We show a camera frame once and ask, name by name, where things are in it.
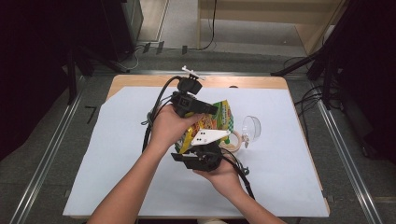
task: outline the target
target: chip bag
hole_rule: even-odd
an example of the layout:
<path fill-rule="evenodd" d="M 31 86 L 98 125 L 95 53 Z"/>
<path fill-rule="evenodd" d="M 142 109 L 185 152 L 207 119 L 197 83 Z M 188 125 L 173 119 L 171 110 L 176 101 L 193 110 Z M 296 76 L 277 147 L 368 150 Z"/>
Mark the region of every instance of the chip bag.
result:
<path fill-rule="evenodd" d="M 233 131 L 233 114 L 227 100 L 213 105 L 218 108 L 218 113 L 216 115 L 205 114 L 198 122 L 194 123 L 175 143 L 177 153 L 188 153 L 188 150 L 191 148 L 191 141 L 200 129 Z M 218 143 L 221 141 L 224 141 L 226 144 L 230 142 L 228 136 L 218 140 Z"/>

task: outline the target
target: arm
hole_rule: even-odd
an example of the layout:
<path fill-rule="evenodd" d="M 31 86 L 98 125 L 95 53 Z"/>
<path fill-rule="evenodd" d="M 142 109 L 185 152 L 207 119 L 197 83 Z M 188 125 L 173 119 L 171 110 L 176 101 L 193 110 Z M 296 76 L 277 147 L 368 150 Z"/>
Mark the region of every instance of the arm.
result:
<path fill-rule="evenodd" d="M 148 146 L 93 212 L 88 223 L 133 223 L 163 155 L 202 116 L 181 119 L 171 105 L 155 119 Z"/>
<path fill-rule="evenodd" d="M 208 179 L 213 187 L 227 198 L 249 223 L 284 223 L 245 193 L 239 182 L 238 174 L 227 161 L 221 161 L 219 168 L 212 172 L 194 172 Z"/>

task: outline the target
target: gray floor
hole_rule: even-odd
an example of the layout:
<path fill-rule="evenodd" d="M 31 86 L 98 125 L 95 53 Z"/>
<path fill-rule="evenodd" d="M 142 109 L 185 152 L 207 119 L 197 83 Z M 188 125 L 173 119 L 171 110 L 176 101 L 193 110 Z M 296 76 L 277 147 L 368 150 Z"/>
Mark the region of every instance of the gray floor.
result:
<path fill-rule="evenodd" d="M 179 71 L 186 64 L 195 71 L 241 72 L 254 76 L 267 76 L 268 72 L 277 71 L 284 66 L 288 57 L 274 57 L 249 54 L 231 54 L 218 52 L 189 52 L 181 55 L 179 51 L 168 50 L 155 54 L 151 50 L 139 54 L 139 65 L 134 74 L 144 74 L 145 70 Z M 124 64 L 135 64 L 131 57 Z M 78 105 L 59 150 L 49 169 L 35 202 L 26 218 L 26 223 L 81 223 L 70 217 L 63 217 L 67 190 L 72 188 L 78 167 L 90 141 L 92 129 L 97 119 L 95 113 L 90 123 L 92 110 L 85 106 L 98 106 L 105 101 L 107 91 L 114 74 L 103 66 L 96 66 L 95 75 L 88 78 L 81 101 Z M 290 93 L 294 101 L 301 99 L 311 88 L 305 78 L 306 68 L 299 74 L 287 76 Z M 37 125 L 28 141 L 11 155 L 0 162 L 0 223 L 8 223 L 15 212 L 21 196 L 32 178 L 35 168 L 47 148 L 47 145 L 66 110 L 67 92 L 60 96 L 52 109 Z M 357 138 L 351 131 L 346 117 L 334 110 L 334 115 L 349 146 L 361 175 L 377 199 L 377 209 L 384 223 L 395 223 L 395 202 L 386 202 L 381 197 L 396 195 L 395 165 L 388 161 L 373 161 L 362 156 Z M 310 149 L 318 169 L 321 184 L 329 196 L 331 215 L 329 218 L 303 218 L 301 223 L 367 223 L 361 204 L 351 186 L 345 168 L 335 150 L 328 128 L 317 107 L 306 112 L 309 128 Z M 284 218 L 289 223 L 295 218 Z"/>

